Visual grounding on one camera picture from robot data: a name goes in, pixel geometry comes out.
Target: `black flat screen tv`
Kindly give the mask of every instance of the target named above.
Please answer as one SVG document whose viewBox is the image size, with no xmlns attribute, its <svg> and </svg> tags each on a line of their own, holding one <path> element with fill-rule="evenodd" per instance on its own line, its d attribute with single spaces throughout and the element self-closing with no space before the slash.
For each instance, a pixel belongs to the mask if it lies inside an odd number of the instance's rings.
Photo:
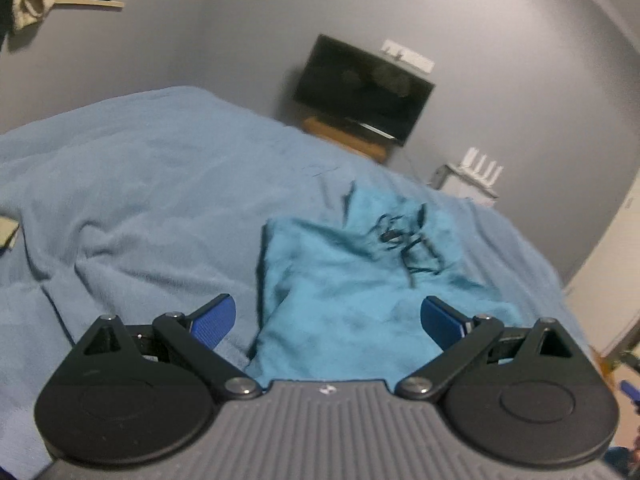
<svg viewBox="0 0 640 480">
<path fill-rule="evenodd" d="M 294 99 L 404 145 L 434 84 L 395 59 L 320 35 Z"/>
</svg>

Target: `gray gripper base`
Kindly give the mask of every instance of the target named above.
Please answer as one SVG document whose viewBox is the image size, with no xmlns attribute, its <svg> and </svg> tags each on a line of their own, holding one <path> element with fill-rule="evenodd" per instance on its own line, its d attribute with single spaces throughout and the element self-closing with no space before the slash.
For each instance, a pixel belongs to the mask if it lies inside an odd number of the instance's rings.
<svg viewBox="0 0 640 480">
<path fill-rule="evenodd" d="M 382 381 L 277 381 L 255 400 L 228 402 L 172 457 L 102 471 L 58 461 L 40 480 L 614 480 L 604 463 L 529 470 L 461 443 L 437 409 Z"/>
</svg>

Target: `silver bolt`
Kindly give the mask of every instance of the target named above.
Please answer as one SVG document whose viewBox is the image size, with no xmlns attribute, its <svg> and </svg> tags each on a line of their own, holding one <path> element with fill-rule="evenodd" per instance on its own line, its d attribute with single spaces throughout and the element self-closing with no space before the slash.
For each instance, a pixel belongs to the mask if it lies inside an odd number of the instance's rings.
<svg viewBox="0 0 640 480">
<path fill-rule="evenodd" d="M 407 377 L 401 386 L 409 394 L 423 395 L 433 388 L 433 383 L 425 377 Z"/>
<path fill-rule="evenodd" d="M 236 395 L 249 395 L 258 389 L 258 383 L 249 377 L 234 377 L 225 383 L 227 391 Z"/>
</svg>

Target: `white door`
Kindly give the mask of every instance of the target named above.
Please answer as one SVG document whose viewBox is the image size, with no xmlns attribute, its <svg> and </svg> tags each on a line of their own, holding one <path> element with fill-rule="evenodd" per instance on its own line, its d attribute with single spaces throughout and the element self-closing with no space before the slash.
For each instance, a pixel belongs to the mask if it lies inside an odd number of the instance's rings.
<svg viewBox="0 0 640 480">
<path fill-rule="evenodd" d="M 601 354 L 640 318 L 640 174 L 566 290 L 569 307 Z"/>
</svg>

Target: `bed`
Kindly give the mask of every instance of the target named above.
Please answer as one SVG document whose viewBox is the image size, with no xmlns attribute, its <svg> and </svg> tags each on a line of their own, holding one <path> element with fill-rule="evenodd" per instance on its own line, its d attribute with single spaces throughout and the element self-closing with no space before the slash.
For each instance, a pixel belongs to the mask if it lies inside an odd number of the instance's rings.
<svg viewBox="0 0 640 480">
<path fill-rule="evenodd" d="M 497 212 L 207 91 L 144 92 L 0 136 L 0 214 L 20 221 L 0 256 L 0 466 L 27 479 L 49 462 L 33 403 L 100 314 L 143 324 L 228 292 L 238 318 L 216 351 L 245 367 L 262 226 L 274 216 L 338 225 L 354 181 L 445 209 L 473 280 L 497 287 L 527 324 L 558 318 L 587 349 L 555 271 Z"/>
</svg>

